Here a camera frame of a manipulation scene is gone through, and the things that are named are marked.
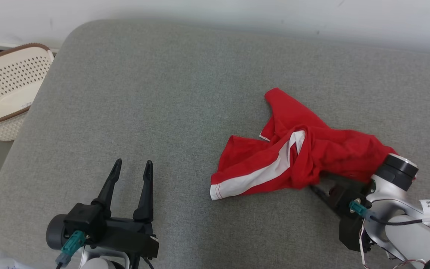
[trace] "white stripe on red fabric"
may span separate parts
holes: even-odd
[[[278,158],[273,163],[248,175],[234,177],[219,184],[211,185],[210,197],[214,201],[229,196],[236,196],[254,186],[279,177],[290,167],[290,148],[296,144],[296,151],[300,153],[304,139],[305,131],[293,132],[290,139],[281,147],[278,152]]]

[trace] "red cloth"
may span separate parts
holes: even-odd
[[[396,153],[375,136],[331,129],[278,88],[268,91],[265,98],[273,111],[260,134],[266,141],[230,137],[218,171],[212,175],[213,200],[283,188],[302,189],[317,184],[321,171],[368,182],[384,158]]]

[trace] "beige plastic basket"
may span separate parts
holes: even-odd
[[[43,44],[0,52],[0,140],[14,140],[53,62]]]

